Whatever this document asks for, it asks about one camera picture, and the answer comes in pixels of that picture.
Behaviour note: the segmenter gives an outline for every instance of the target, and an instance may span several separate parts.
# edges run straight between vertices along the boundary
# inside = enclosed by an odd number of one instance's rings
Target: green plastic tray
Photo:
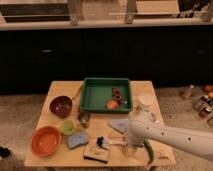
[[[107,109],[112,99],[112,88],[119,88],[124,100],[117,109]],[[80,100],[80,110],[94,113],[129,113],[132,111],[132,94],[127,78],[85,78]]]

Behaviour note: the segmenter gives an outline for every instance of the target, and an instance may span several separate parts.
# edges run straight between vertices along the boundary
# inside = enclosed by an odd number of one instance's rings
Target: orange plastic bowl
[[[39,128],[34,132],[31,140],[31,150],[39,157],[53,154],[61,143],[59,130],[52,126]]]

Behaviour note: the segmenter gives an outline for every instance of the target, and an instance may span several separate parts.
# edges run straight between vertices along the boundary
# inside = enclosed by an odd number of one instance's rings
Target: blue sponge
[[[67,137],[68,146],[70,149],[85,145],[89,142],[88,134],[83,132],[74,133]]]

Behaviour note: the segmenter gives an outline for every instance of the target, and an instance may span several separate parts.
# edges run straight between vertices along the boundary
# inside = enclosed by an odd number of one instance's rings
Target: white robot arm
[[[140,146],[144,138],[159,141],[213,161],[213,133],[154,123],[148,110],[141,111],[133,118],[126,132],[126,141],[129,146]]]

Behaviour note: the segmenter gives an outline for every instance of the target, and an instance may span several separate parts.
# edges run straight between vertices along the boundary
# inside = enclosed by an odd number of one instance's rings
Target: cabinet
[[[155,86],[212,83],[213,26],[0,31],[0,93],[52,80],[128,77]]]

